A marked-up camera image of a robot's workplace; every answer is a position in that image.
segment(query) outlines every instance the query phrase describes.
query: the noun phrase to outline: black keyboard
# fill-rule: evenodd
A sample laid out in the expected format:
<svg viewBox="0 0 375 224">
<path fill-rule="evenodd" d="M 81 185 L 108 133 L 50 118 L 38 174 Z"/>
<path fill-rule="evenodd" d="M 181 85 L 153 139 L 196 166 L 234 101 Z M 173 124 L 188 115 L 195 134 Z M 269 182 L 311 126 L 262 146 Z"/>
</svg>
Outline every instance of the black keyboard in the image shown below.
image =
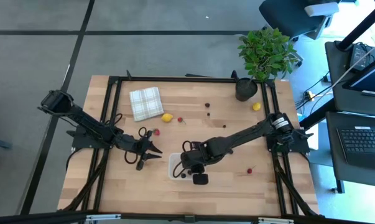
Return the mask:
<svg viewBox="0 0 375 224">
<path fill-rule="evenodd" d="M 337 128 L 347 163 L 375 168 L 375 128 Z"/>
</svg>

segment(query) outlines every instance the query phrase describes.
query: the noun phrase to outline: yellow lemon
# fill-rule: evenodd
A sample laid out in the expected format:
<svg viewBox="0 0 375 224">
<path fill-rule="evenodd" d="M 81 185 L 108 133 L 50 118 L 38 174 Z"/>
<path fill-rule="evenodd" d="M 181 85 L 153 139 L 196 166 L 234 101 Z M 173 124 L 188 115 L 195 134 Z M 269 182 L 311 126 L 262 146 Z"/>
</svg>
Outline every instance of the yellow lemon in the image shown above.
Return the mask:
<svg viewBox="0 0 375 224">
<path fill-rule="evenodd" d="M 172 118 L 174 118 L 172 116 L 172 114 L 164 114 L 164 115 L 162 115 L 162 120 L 165 121 L 165 122 L 169 122 Z"/>
<path fill-rule="evenodd" d="M 254 103 L 254 105 L 252 106 L 252 109 L 254 109 L 254 111 L 258 111 L 261 109 L 261 103 Z"/>
</svg>

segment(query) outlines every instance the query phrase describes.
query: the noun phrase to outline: chair armrest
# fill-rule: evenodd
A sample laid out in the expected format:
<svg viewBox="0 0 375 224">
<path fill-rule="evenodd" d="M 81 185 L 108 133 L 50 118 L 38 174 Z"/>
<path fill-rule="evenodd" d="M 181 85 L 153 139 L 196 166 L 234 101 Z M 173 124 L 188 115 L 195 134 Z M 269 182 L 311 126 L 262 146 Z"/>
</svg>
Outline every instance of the chair armrest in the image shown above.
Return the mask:
<svg viewBox="0 0 375 224">
<path fill-rule="evenodd" d="M 336 12 L 339 12 L 338 3 L 330 2 L 324 4 L 316 4 L 306 6 L 305 11 L 308 16 L 330 16 Z"/>
</svg>

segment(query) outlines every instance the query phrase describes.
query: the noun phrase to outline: wooden tabletop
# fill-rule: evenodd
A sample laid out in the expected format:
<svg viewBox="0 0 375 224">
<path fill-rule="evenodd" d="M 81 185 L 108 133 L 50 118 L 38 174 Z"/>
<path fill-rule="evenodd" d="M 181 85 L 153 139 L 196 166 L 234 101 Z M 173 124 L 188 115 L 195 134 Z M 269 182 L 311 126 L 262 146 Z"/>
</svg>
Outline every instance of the wooden tabletop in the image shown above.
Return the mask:
<svg viewBox="0 0 375 224">
<path fill-rule="evenodd" d="M 84 111 L 99 120 L 106 93 L 108 76 L 92 76 Z M 275 81 L 281 112 L 288 114 L 291 122 L 299 126 L 290 83 Z M 170 123 L 161 116 L 134 122 L 129 92 L 156 86 L 166 113 L 174 116 Z M 193 185 L 183 180 L 170 180 L 168 159 L 173 152 L 182 151 L 182 143 L 205 141 L 215 136 L 228 136 L 250 127 L 265 118 L 262 92 L 248 101 L 234 97 L 233 83 L 189 82 L 122 82 L 118 113 L 124 116 L 117 124 L 125 133 L 139 138 L 137 131 L 160 129 L 160 136 L 151 139 L 162 152 L 161 159 L 148 160 L 143 170 L 124 161 L 124 151 L 110 150 L 106 169 L 101 212 L 161 213 L 196 215 L 280 215 L 271 154 L 266 141 L 259 138 L 234 149 L 219 163 L 206 166 L 208 185 Z M 112 108 L 115 86 L 110 98 L 107 118 Z M 267 90 L 272 101 L 270 90 Z M 260 111 L 252 110 L 253 103 L 262 104 Z M 177 121 L 182 117 L 184 123 Z M 66 207 L 86 182 L 92 149 L 76 153 L 68 166 L 58 208 Z M 312 210 L 318 212 L 317 200 L 308 162 L 300 154 L 289 154 L 294 185 Z M 89 207 L 93 207 L 93 187 Z M 288 190 L 284 186 L 287 211 L 291 212 Z"/>
</svg>

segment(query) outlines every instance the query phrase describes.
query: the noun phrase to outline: computer screen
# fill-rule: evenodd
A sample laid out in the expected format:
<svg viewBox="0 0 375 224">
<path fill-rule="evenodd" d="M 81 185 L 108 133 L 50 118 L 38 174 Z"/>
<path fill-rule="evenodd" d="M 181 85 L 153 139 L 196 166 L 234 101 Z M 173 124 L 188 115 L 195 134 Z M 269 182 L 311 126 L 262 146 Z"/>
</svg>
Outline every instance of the computer screen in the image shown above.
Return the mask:
<svg viewBox="0 0 375 224">
<path fill-rule="evenodd" d="M 343 87 L 375 95 L 375 61 L 345 83 Z"/>
</svg>

